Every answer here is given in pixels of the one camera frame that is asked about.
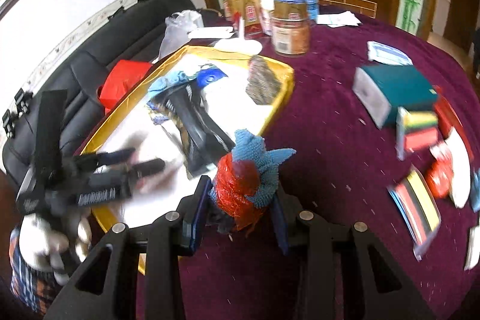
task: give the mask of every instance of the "yellow stripe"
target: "yellow stripe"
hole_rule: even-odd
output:
[[[440,223],[440,220],[438,218],[435,205],[433,204],[433,201],[428,195],[423,181],[420,179],[416,171],[412,171],[407,177],[407,180],[410,182],[410,185],[412,186],[413,191],[415,192],[415,195],[417,196],[418,201],[420,202],[420,205],[425,212],[428,224],[433,231]]]

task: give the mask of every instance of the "black clip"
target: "black clip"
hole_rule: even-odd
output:
[[[24,92],[23,88],[18,90],[18,93],[15,95],[15,105],[17,106],[17,113],[19,117],[30,112],[30,101],[32,98],[32,92]]]
[[[14,121],[18,118],[18,114],[11,113],[9,109],[6,110],[5,114],[2,117],[3,129],[7,134],[8,139],[13,139],[15,137],[15,124]]]

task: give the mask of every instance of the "white plate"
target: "white plate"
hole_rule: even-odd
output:
[[[262,44],[256,40],[243,40],[240,38],[222,39],[215,45],[215,49],[223,52],[238,52],[244,55],[258,55],[262,51]]]

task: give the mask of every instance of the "white plastic bag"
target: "white plastic bag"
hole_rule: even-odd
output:
[[[159,59],[173,53],[188,43],[188,33],[203,28],[203,19],[200,13],[194,10],[183,10],[165,18],[165,36],[160,45]]]

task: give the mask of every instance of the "yellow tray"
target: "yellow tray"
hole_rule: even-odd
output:
[[[202,46],[184,46],[180,48],[176,53],[170,56],[164,63],[158,66],[150,75],[148,75],[134,90],[128,94],[123,102],[116,107],[108,118],[97,129],[93,136],[88,140],[87,144],[83,148],[81,153],[96,152],[103,143],[109,138],[110,134],[116,129],[116,127],[123,121],[126,115],[129,114],[131,109],[135,107],[140,100],[147,94],[148,88],[154,80],[159,76],[165,75],[172,67],[187,53],[193,55],[205,57],[210,60],[218,60],[227,64],[238,65],[243,68],[248,68],[249,56],[242,55],[240,53],[222,52],[210,47]],[[267,126],[272,122],[272,119],[279,113],[281,109],[290,99],[290,96],[294,87],[293,69],[284,63],[277,60],[265,57],[270,69],[275,73],[275,76],[281,82],[280,93],[273,102],[273,110],[270,116],[263,124],[260,134],[262,134]],[[93,215],[98,221],[98,224],[106,232],[114,224],[118,223],[117,217],[112,213],[109,207],[97,207],[92,210]],[[145,258],[140,257],[138,264],[138,270],[145,274]]]

